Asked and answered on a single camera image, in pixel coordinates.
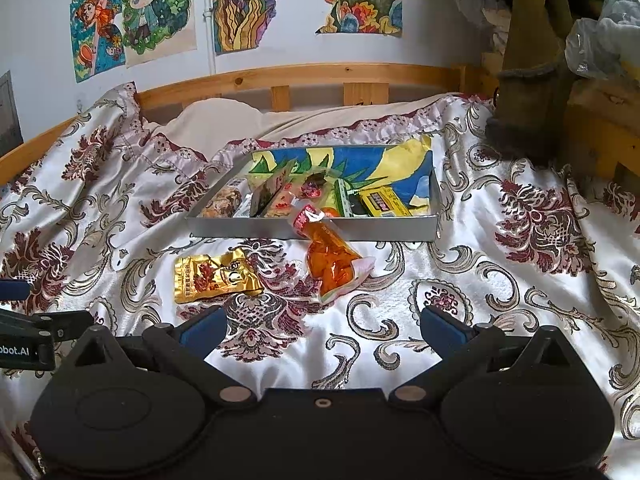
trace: bedspread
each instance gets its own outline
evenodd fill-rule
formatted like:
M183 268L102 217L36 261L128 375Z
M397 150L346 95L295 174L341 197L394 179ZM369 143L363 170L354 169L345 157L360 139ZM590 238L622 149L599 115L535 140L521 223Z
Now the bedspread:
M259 395L271 386L388 393L439 361L420 338L427 304L514 334L557 325L616 414L600 468L618 480L637 477L640 202L633 195L603 182L578 190L570 168L502 160L484 142L491 110L475 98L445 95L294 139L270 127L261 139L204 154L143 126L134 92L132 84L108 92L1 200L0 276L32 285L27 301L6 308L87 309L115 335L180 324L206 306L174 303L175 259L242 247L265 291L217 298L229 327L207 361ZM195 238L185 226L185 211L253 150L395 144L424 135L432 137L442 193L439 239L355 244L375 257L376 268L334 304L313 299L317 284L302 273L305 242ZM66 351L63 344L57 354ZM4 428L36 462L28 419L49 377L4 370L0 381ZM518 416L527 417L526 406Z

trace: white wall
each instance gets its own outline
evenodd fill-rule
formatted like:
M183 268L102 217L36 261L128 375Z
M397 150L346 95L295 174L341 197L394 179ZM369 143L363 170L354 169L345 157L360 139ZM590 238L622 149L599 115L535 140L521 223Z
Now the white wall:
M449 66L478 63L481 35L453 0L404 0L402 38L373 34L315 35L324 0L278 0L260 47L216 56L210 68L205 0L194 0L198 49L132 68L119 67L76 84L69 35L71 0L0 0L0 75L12 74L25 140L68 119L76 102L90 106L105 91L133 80L139 91L244 68L277 64L371 61Z

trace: transparent plastic bag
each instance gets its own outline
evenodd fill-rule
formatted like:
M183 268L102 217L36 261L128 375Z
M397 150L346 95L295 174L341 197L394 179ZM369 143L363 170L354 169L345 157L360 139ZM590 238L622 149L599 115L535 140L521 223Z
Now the transparent plastic bag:
M564 54L583 77L640 79L640 0L605 0L598 21L575 22Z

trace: orange jelly drink pouch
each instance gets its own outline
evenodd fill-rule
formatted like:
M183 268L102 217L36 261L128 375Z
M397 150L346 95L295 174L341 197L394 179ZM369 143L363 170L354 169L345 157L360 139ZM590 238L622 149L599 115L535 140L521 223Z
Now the orange jelly drink pouch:
M360 256L311 201L298 202L289 222L299 234L311 240L306 263L311 276L320 281L320 303L331 303L355 290L373 270L376 259Z

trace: gold snack wrapper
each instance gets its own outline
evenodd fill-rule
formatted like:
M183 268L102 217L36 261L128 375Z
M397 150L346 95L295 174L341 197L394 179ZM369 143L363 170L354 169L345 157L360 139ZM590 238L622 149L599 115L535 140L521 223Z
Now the gold snack wrapper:
M190 303L232 292L258 296L264 290L242 249L216 258L207 254L178 258L174 287L175 303Z

